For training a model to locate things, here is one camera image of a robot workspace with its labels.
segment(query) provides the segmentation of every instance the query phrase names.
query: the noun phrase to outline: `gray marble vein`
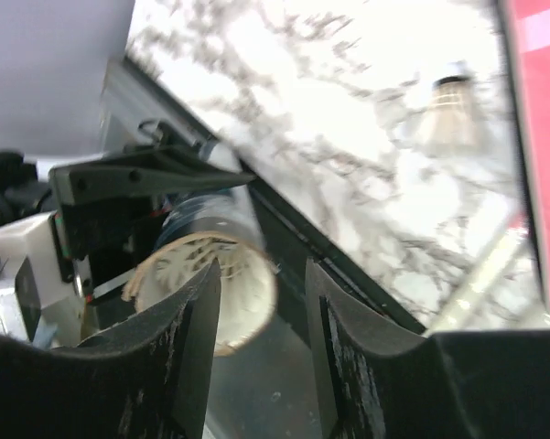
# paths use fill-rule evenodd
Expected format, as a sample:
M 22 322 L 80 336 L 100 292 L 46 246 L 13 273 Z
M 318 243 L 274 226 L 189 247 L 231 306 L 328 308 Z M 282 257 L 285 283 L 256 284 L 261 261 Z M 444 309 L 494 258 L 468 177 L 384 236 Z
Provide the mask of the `gray marble vein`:
M 137 0 L 128 50 L 429 325 L 521 209 L 493 14 L 485 0 Z M 427 156 L 412 127 L 430 64 L 452 57 L 472 72 L 487 135 Z M 538 300 L 519 265 L 472 327 L 505 327 Z

